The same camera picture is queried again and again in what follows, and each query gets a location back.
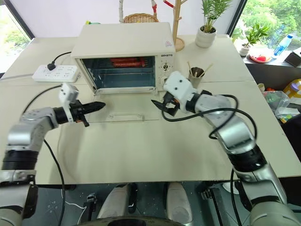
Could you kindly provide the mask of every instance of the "wicker basket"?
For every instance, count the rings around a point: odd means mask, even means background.
[[[119,0],[119,21],[121,23],[150,23],[159,22],[157,19],[157,4],[151,0],[151,5],[154,10],[154,15],[146,13],[135,13],[123,18],[123,0]]]

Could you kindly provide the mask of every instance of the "small plant in pot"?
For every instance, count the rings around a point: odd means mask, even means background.
[[[230,7],[232,0],[202,0],[203,13],[204,13],[204,25],[198,30],[196,36],[196,45],[202,48],[210,47],[217,33],[213,24],[216,20]]]
[[[268,33],[267,33],[268,30],[269,30],[269,27],[261,26],[259,23],[256,23],[252,27],[252,29],[249,30],[249,34],[246,36],[246,39],[248,40],[248,42],[245,44],[242,44],[239,54],[242,57],[245,57],[249,53],[251,45],[256,44],[264,36],[268,36]]]

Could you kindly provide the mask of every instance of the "plastic bag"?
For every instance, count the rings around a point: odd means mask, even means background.
[[[262,92],[275,116],[280,119],[284,108],[290,104],[290,98],[282,91],[265,91]]]

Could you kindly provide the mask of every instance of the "white flower pot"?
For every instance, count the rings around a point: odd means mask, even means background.
[[[208,48],[212,46],[216,37],[216,33],[216,30],[214,33],[205,33],[199,28],[196,36],[196,45],[202,48]]]
[[[241,47],[240,51],[239,51],[239,54],[242,56],[242,57],[245,57],[248,53],[249,53],[249,50],[250,48],[246,48],[246,47]]]

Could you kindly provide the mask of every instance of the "toaster oven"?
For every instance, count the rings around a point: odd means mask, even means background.
[[[85,25],[72,50],[95,93],[157,92],[174,68],[169,23]]]

